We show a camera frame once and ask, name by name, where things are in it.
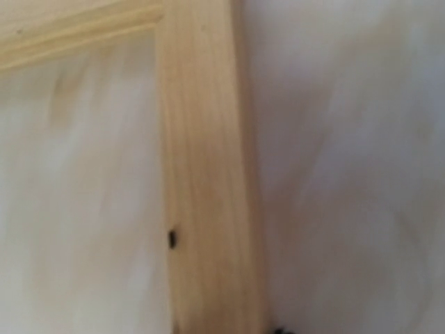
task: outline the wall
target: wall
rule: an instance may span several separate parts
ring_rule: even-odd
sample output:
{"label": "wall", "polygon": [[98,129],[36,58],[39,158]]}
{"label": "wall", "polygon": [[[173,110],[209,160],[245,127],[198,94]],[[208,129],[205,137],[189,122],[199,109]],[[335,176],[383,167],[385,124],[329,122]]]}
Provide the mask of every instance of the wall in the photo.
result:
{"label": "wall", "polygon": [[444,332],[445,3],[247,0],[273,312]]}
{"label": "wall", "polygon": [[169,333],[153,57],[0,78],[0,333]]}

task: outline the wooden door frame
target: wooden door frame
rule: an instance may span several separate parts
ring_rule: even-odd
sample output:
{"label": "wooden door frame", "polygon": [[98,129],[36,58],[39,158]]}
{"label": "wooden door frame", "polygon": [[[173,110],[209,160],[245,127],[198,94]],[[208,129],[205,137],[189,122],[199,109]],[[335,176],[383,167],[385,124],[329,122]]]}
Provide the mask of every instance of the wooden door frame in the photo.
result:
{"label": "wooden door frame", "polygon": [[1,71],[155,30],[174,332],[267,333],[241,1],[91,0],[44,11],[0,26]]}

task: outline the wooden beam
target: wooden beam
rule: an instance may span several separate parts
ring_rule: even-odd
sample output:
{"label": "wooden beam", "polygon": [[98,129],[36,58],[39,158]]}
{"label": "wooden beam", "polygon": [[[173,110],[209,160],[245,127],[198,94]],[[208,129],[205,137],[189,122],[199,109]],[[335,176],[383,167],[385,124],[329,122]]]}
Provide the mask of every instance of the wooden beam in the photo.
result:
{"label": "wooden beam", "polygon": [[180,334],[270,329],[240,5],[165,0],[157,31],[167,229],[177,239],[169,254],[172,313]]}
{"label": "wooden beam", "polygon": [[[0,5],[0,10],[8,3]],[[92,0],[88,6],[83,1],[82,6],[71,3],[64,10],[57,6],[52,10],[52,3],[39,3],[46,6],[45,15],[22,13],[13,23],[0,22],[0,71],[116,43],[153,28],[162,16],[160,0]]]}

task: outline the light brown wood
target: light brown wood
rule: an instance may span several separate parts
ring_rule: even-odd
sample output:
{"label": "light brown wood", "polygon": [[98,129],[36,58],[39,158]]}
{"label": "light brown wood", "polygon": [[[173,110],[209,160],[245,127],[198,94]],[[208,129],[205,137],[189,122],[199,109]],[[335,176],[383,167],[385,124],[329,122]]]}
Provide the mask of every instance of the light brown wood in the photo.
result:
{"label": "light brown wood", "polygon": [[0,15],[0,71],[115,43],[151,29],[162,16],[159,0],[18,2],[0,5],[12,13],[12,19]]}
{"label": "light brown wood", "polygon": [[158,27],[173,321],[270,330],[239,1],[165,0]]}

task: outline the wood grain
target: wood grain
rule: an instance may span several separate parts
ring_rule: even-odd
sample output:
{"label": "wood grain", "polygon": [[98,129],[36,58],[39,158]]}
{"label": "wood grain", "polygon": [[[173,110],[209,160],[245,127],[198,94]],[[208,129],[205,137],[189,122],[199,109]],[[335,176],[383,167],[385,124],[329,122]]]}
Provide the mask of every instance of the wood grain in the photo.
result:
{"label": "wood grain", "polygon": [[34,2],[44,8],[29,8],[26,15],[22,4],[12,22],[0,15],[0,71],[116,43],[151,29],[162,16],[159,0],[65,0],[54,9],[53,1]]}
{"label": "wood grain", "polygon": [[158,27],[176,333],[267,333],[261,214],[239,2],[165,0]]}

